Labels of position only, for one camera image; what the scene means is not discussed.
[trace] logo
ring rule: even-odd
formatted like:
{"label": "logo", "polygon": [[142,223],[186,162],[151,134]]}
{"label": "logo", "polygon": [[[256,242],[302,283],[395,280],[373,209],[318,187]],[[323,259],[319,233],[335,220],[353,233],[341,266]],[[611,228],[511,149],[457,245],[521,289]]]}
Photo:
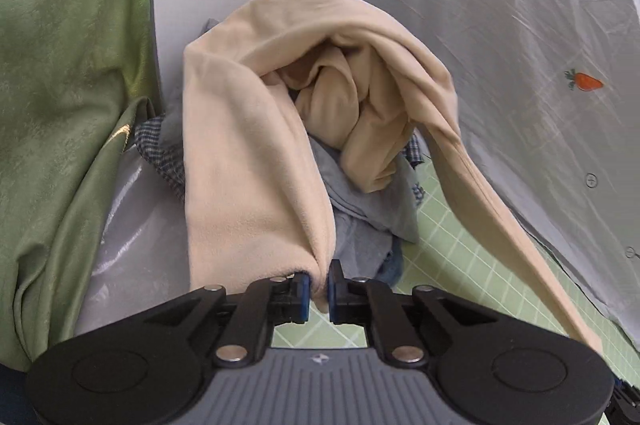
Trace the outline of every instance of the logo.
{"label": "logo", "polygon": [[318,365],[324,365],[329,361],[329,357],[324,353],[318,353],[311,357],[312,361],[315,361]]}
{"label": "logo", "polygon": [[598,178],[596,177],[596,174],[587,174],[584,178],[584,182],[589,188],[595,188],[598,186]]}

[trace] white tent fabric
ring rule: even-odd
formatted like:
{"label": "white tent fabric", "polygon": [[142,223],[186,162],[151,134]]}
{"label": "white tent fabric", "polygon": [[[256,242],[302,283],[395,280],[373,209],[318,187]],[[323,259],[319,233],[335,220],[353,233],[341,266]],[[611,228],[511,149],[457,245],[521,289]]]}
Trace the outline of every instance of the white tent fabric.
{"label": "white tent fabric", "polygon": [[475,163],[638,347],[640,0],[366,1],[449,68]]}

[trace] green satin fabric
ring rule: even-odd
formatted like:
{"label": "green satin fabric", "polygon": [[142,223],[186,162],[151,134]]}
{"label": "green satin fabric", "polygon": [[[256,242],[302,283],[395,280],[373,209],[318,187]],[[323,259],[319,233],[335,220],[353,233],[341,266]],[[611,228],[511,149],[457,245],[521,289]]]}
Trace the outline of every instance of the green satin fabric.
{"label": "green satin fabric", "polygon": [[0,0],[0,363],[13,369],[73,333],[127,125],[159,108],[149,17],[149,0]]}

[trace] orange carrot print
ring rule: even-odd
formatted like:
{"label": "orange carrot print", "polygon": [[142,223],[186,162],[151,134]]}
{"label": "orange carrot print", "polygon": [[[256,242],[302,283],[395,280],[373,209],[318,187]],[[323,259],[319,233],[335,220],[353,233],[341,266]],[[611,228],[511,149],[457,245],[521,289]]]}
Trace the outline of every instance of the orange carrot print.
{"label": "orange carrot print", "polygon": [[569,89],[573,89],[576,85],[580,90],[596,90],[604,87],[604,84],[597,78],[593,78],[583,72],[575,72],[575,69],[571,71],[565,71],[564,77],[569,80]]}

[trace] beige fleece fabric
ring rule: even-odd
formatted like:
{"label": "beige fleece fabric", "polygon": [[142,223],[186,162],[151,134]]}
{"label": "beige fleece fabric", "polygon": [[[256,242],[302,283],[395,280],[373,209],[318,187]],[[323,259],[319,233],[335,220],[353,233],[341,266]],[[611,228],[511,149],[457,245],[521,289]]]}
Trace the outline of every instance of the beige fleece fabric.
{"label": "beige fleece fabric", "polygon": [[[300,90],[296,103],[285,84]],[[306,131],[342,150],[363,191],[383,188],[414,126],[451,210],[541,298],[569,336],[601,350],[556,277],[469,158],[444,65],[361,0],[252,0],[184,53],[191,284],[230,293],[307,271],[324,293],[331,205]]]}

